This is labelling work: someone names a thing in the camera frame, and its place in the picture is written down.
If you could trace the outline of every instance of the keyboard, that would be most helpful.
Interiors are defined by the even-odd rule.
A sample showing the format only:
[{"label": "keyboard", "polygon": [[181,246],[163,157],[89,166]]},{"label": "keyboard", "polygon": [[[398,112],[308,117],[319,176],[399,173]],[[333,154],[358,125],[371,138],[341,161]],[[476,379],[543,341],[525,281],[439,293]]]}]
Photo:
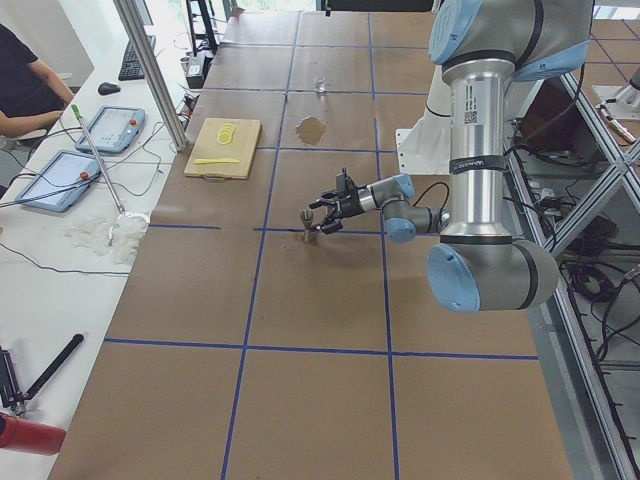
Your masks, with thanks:
[{"label": "keyboard", "polygon": [[[156,37],[155,35],[147,35],[147,38],[149,39],[151,50],[153,50],[156,46]],[[122,57],[122,66],[120,67],[118,80],[139,80],[141,78],[144,78],[142,65],[140,64],[140,60],[138,60],[136,51],[133,49],[133,44],[129,41]]]}]

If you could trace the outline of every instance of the blue tablet device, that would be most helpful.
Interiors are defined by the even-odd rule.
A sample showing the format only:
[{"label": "blue tablet device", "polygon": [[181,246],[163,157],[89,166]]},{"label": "blue tablet device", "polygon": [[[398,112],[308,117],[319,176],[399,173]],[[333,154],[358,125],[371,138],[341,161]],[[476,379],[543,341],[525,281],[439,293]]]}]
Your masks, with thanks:
[{"label": "blue tablet device", "polygon": [[[142,108],[105,105],[87,128],[99,152],[117,155],[131,145],[142,129],[144,119]],[[76,148],[81,152],[91,151],[84,135],[76,142]]]},{"label": "blue tablet device", "polygon": [[61,150],[15,201],[61,213],[78,201],[99,174],[100,166],[93,155]]}]

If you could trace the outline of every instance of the white table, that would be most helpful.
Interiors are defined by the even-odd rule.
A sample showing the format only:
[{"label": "white table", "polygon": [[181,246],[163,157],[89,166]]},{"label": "white table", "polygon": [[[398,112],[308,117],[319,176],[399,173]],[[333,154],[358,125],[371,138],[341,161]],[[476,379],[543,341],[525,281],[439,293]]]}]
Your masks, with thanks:
[{"label": "white table", "polygon": [[[158,32],[155,51],[172,101],[177,106],[184,95],[186,81],[178,61],[182,52],[173,48],[173,38],[171,35],[165,38],[162,32]],[[145,109],[147,118],[140,135],[123,155],[105,157],[108,166],[139,147],[149,138],[154,125],[162,122],[146,80],[117,80],[126,42],[126,38],[114,42],[110,53],[100,65],[96,65],[74,99],[87,121],[102,105]],[[118,83],[122,90],[109,96],[98,95],[98,85],[105,81]],[[70,108],[62,116],[62,124],[66,128],[78,126]],[[51,131],[59,129],[60,124],[57,124]],[[146,148],[161,157],[159,168],[162,173],[141,197],[130,195],[116,186],[129,211],[151,213],[175,155],[164,128]],[[28,168],[39,171],[62,149],[73,149],[69,137],[60,135],[47,139],[34,153]],[[140,150],[125,162],[113,166],[110,175],[114,182],[124,184],[133,192],[142,192],[149,185],[157,166],[156,157]],[[15,181],[2,202],[14,199],[28,181]],[[23,206],[0,208],[0,226],[4,228],[0,242],[41,265],[128,272],[131,265],[117,263],[110,254],[99,255],[90,248],[74,247],[74,239],[67,236],[67,232],[83,219],[109,215],[114,220],[117,216],[109,190],[104,183],[94,184],[63,215],[41,213]],[[74,334],[82,333],[85,337],[38,396],[27,402],[27,419],[68,428],[125,283],[126,276],[59,274],[41,270],[0,248],[0,345],[11,353],[21,388],[29,388]],[[12,478],[46,478],[54,461],[55,456],[0,450],[0,472]]]}]

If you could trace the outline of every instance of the black t-shirt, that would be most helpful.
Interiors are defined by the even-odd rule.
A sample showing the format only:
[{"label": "black t-shirt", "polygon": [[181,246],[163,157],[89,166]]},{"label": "black t-shirt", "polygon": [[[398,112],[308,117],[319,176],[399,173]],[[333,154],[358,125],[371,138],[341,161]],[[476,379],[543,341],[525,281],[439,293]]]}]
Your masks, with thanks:
[{"label": "black t-shirt", "polygon": [[58,96],[31,71],[38,57],[0,24],[0,110],[7,117],[26,117],[60,108]]}]

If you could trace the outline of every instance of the red can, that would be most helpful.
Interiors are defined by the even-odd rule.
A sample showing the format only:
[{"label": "red can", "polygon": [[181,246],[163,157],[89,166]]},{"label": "red can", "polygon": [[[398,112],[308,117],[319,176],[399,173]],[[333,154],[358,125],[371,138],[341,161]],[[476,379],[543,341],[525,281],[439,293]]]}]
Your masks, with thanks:
[{"label": "red can", "polygon": [[60,451],[66,434],[67,432],[59,427],[0,413],[0,448],[55,455]]}]

